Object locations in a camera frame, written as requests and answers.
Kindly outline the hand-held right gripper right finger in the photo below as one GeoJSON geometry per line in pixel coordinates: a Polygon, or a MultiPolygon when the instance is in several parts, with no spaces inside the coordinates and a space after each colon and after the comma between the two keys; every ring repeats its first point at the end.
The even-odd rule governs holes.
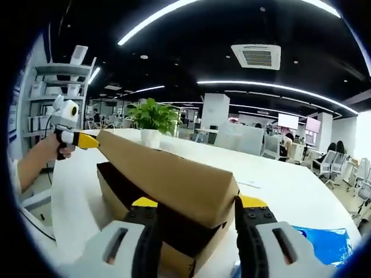
{"type": "Polygon", "coordinates": [[[336,272],[315,256],[308,239],[277,221],[260,199],[235,197],[235,229],[239,259],[234,277],[332,277],[336,272]]]}

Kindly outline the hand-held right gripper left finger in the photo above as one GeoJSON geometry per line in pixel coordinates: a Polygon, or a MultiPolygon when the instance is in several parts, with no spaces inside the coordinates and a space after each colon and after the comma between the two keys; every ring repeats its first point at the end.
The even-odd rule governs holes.
{"type": "Polygon", "coordinates": [[[121,221],[113,221],[86,244],[83,254],[61,267],[63,277],[157,277],[162,240],[158,203],[141,197],[121,221]]]}

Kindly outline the person's left hand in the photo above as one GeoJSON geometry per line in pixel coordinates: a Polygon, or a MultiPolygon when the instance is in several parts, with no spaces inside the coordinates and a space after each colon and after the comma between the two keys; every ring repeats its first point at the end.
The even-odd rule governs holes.
{"type": "Polygon", "coordinates": [[[62,148],[55,134],[48,135],[41,141],[41,143],[43,143],[43,149],[46,154],[47,161],[57,160],[59,155],[65,159],[68,159],[75,151],[74,146],[62,148]]]}

